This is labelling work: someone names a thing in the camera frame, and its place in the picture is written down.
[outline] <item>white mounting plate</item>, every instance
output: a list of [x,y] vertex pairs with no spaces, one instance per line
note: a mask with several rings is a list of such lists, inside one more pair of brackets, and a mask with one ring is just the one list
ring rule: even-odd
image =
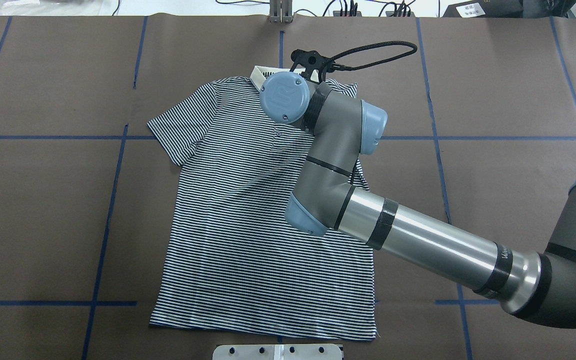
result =
[[335,344],[220,345],[212,353],[212,360],[343,360],[343,358],[344,353],[339,345]]

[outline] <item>black cable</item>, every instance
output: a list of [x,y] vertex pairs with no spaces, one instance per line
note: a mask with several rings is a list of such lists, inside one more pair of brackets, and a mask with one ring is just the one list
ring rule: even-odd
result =
[[257,0],[239,0],[239,1],[220,1],[220,0],[214,0],[215,3],[217,4],[223,4],[223,5],[232,5],[232,4],[241,4],[241,3],[254,3],[256,5],[258,4],[270,4],[270,2],[265,2],[265,1],[257,1]]
[[[346,57],[347,55],[350,54],[354,54],[354,53],[359,53],[360,51],[365,51],[365,50],[372,50],[372,49],[377,49],[377,48],[383,48],[385,46],[407,46],[409,47],[411,50],[410,51],[406,51],[402,54],[399,55],[394,55],[393,57],[389,57],[387,59],[382,59],[379,61],[375,61],[372,63],[368,63],[368,64],[362,64],[360,66],[345,66],[343,64],[336,64],[334,63],[335,60],[337,59],[341,59],[343,57]],[[408,55],[413,55],[414,53],[417,52],[417,46],[414,43],[408,42],[408,41],[384,41],[384,42],[378,42],[378,43],[371,43],[370,45],[364,45],[364,46],[359,46],[359,47],[355,47],[355,48],[351,48],[350,50],[346,50],[343,52],[338,53],[337,55],[334,55],[333,57],[330,57],[330,59],[326,60],[326,62],[324,62],[321,67],[318,69],[319,71],[319,82],[324,82],[324,80],[326,80],[326,73],[330,69],[332,69],[333,71],[355,71],[355,70],[361,70],[361,69],[365,69],[365,68],[370,68],[371,66],[376,66],[379,64],[384,64],[387,62],[391,62],[397,59],[401,59],[403,57],[407,57]]]
[[391,4],[395,6],[395,12],[397,12],[397,4],[394,3],[394,2],[392,2],[392,1],[389,1],[389,2],[386,2],[386,5],[384,5],[384,6],[381,8],[381,11],[379,11],[379,14],[377,15],[377,18],[379,18],[380,16],[382,16],[382,14],[384,13],[384,10],[386,10],[386,7],[389,6],[389,5],[391,5]]
[[324,13],[322,14],[322,16],[326,16],[326,13],[328,12],[328,9],[330,9],[330,5],[332,5],[332,3],[336,2],[337,0],[331,0],[328,5],[326,6],[326,9],[324,10]]
[[294,13],[297,14],[298,12],[309,12],[309,13],[313,14],[314,16],[317,16],[317,14],[315,14],[314,12],[312,12],[309,9],[298,9]]
[[115,16],[115,14],[117,14],[117,12],[119,11],[119,6],[122,4],[122,0],[119,0],[119,2],[117,2],[117,8],[114,9],[114,11],[112,12],[112,15],[110,16]]

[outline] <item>shirt sleeve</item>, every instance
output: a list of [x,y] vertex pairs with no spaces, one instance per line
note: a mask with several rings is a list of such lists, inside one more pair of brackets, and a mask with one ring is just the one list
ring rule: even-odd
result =
[[148,121],[148,129],[177,166],[194,154],[217,112],[217,93],[211,83],[201,85],[186,100]]

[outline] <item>striped shirt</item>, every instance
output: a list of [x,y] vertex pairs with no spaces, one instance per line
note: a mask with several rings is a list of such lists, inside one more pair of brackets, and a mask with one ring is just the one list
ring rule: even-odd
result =
[[[357,95],[356,84],[327,83]],[[286,223],[313,139],[270,120],[249,77],[204,84],[147,125],[182,166],[152,325],[375,338],[373,251]],[[352,182],[368,189],[359,160]]]

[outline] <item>white bracket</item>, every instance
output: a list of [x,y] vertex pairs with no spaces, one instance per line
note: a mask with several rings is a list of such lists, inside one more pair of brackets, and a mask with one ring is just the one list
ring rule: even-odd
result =
[[293,0],[270,0],[271,23],[293,22]]
[[343,360],[342,350],[335,344],[220,345],[212,360]]

